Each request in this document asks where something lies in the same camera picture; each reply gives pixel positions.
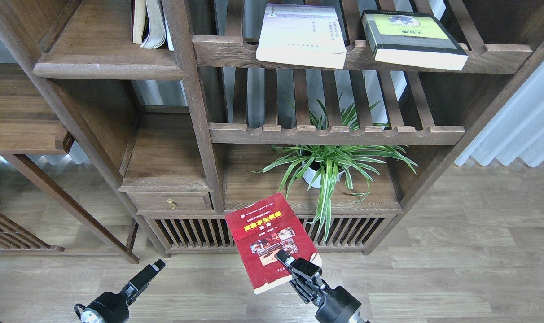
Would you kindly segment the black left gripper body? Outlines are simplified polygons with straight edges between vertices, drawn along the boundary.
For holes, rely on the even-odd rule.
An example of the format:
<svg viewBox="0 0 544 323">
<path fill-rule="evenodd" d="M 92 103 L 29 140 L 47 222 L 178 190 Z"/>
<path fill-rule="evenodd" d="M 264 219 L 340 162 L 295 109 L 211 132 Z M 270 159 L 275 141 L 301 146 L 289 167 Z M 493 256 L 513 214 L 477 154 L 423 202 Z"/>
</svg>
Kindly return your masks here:
<svg viewBox="0 0 544 323">
<path fill-rule="evenodd" d="M 143 269 L 122 288 L 120 293 L 102 293 L 87 307 L 77 303 L 74 310 L 83 323 L 124 323 L 130 315 L 128 307 L 135 302 L 153 278 L 153 269 Z"/>
</svg>

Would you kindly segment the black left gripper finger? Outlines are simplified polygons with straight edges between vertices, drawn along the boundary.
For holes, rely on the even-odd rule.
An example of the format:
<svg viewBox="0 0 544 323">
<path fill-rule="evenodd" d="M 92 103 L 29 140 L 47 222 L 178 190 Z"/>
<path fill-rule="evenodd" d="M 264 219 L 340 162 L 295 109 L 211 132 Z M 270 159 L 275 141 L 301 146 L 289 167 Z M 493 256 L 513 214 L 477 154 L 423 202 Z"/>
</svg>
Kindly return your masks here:
<svg viewBox="0 0 544 323">
<path fill-rule="evenodd" d="M 166 266 L 166 263 L 162 259 L 158 259 L 153 264 L 149 264 L 143 268 L 143 273 L 147 278 L 155 277 L 159 271 L 163 270 Z"/>
</svg>

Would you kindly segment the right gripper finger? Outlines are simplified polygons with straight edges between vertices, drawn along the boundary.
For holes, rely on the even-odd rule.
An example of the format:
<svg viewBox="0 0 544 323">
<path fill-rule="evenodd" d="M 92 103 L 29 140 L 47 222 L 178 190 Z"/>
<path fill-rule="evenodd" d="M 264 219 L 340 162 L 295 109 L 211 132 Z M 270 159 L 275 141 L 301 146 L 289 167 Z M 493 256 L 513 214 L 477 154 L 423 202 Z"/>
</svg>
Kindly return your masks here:
<svg viewBox="0 0 544 323">
<path fill-rule="evenodd" d="M 283 249 L 280 249 L 276 254 L 275 258 L 283 265 L 283 266 L 292 266 L 292 263 L 295 261 L 294 257 L 288 254 L 288 252 L 285 252 Z"/>
</svg>

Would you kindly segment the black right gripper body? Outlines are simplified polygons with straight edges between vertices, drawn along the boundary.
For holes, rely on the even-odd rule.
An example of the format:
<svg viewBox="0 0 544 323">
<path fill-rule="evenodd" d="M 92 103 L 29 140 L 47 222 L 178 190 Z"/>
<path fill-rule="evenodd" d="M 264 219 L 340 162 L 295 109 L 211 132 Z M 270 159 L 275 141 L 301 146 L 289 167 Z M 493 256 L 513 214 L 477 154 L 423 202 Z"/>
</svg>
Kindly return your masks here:
<svg viewBox="0 0 544 323">
<path fill-rule="evenodd" d="M 289 271 L 290 284 L 303 302 L 318 307 L 315 318 L 320 323 L 368 323 L 360 317 L 361 302 L 342 286 L 330 288 L 319 266 L 303 258 L 289 258 Z"/>
</svg>

